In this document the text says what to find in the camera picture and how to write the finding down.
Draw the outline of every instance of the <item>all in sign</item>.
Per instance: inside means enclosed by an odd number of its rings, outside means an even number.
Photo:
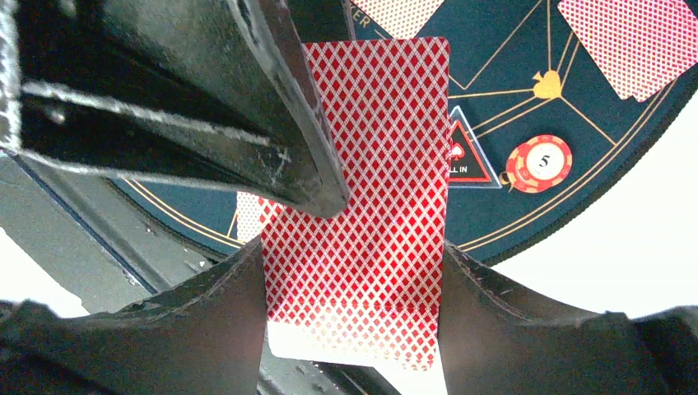
[[[501,188],[485,152],[459,106],[451,111],[450,188]]]

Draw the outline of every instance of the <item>playing card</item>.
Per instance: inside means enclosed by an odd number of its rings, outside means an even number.
[[[645,101],[698,62],[683,0],[563,0],[559,9],[616,93]]]
[[[354,3],[395,39],[411,39],[444,0],[355,0]]]
[[[351,192],[332,219],[264,203],[277,356],[428,369],[451,143],[445,39],[309,44]]]
[[[262,215],[262,202],[257,195],[247,192],[237,193],[236,219],[237,239],[248,243],[262,232],[263,223],[259,220]]]

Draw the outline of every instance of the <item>white background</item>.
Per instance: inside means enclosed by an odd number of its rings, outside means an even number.
[[[574,306],[639,317],[698,304],[698,98],[618,184],[563,229],[496,269]],[[0,231],[0,299],[85,314]],[[445,393],[443,375],[381,370],[404,394]]]

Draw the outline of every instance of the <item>red poker chip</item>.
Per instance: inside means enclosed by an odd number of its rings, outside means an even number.
[[[542,192],[542,190],[539,190],[531,184],[526,183],[524,179],[519,175],[519,172],[516,170],[516,163],[519,157],[519,148],[516,147],[509,155],[509,159],[506,161],[506,176],[507,179],[509,179],[509,183],[513,188],[516,188],[517,190],[524,193]]]
[[[561,183],[572,170],[572,151],[557,136],[536,136],[512,151],[506,164],[512,186],[540,193]]]

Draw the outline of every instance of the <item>gold spade symbol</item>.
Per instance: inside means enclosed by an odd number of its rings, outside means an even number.
[[[533,94],[538,99],[557,99],[562,97],[560,74],[555,70],[547,71],[545,76],[541,76],[541,72],[537,72],[533,79],[538,81],[538,84],[533,87]]]

